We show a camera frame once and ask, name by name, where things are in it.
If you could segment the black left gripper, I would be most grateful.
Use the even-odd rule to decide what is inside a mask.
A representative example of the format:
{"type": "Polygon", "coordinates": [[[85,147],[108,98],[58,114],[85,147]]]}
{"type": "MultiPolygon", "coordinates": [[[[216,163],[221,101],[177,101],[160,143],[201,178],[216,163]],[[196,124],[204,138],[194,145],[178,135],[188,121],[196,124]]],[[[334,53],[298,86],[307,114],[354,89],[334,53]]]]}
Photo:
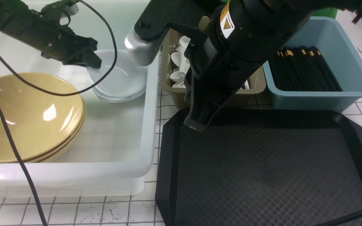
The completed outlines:
{"type": "Polygon", "coordinates": [[[63,65],[100,69],[102,60],[95,53],[98,42],[82,37],[69,27],[71,16],[79,12],[78,0],[59,0],[40,11],[31,9],[30,46],[46,59],[63,65]]]}

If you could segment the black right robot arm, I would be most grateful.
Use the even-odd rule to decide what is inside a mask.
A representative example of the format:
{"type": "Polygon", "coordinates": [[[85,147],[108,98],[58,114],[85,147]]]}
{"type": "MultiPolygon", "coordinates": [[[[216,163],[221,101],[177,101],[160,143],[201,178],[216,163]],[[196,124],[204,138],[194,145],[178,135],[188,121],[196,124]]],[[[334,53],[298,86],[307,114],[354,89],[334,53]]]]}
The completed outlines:
{"type": "Polygon", "coordinates": [[[337,8],[362,18],[362,0],[151,0],[125,39],[139,66],[150,65],[169,29],[190,38],[185,56],[184,124],[204,130],[245,81],[296,34],[312,13],[337,8]]]}

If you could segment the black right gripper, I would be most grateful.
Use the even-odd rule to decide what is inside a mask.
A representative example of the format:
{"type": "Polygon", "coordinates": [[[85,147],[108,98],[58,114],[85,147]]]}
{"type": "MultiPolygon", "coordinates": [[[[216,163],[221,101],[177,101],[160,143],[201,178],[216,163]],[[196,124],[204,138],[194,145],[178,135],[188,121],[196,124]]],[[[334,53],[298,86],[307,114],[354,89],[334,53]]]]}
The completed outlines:
{"type": "Polygon", "coordinates": [[[190,103],[184,125],[202,132],[217,112],[240,89],[249,89],[248,78],[263,64],[260,54],[245,37],[228,40],[221,31],[188,47],[191,68],[185,100],[190,103]]]}

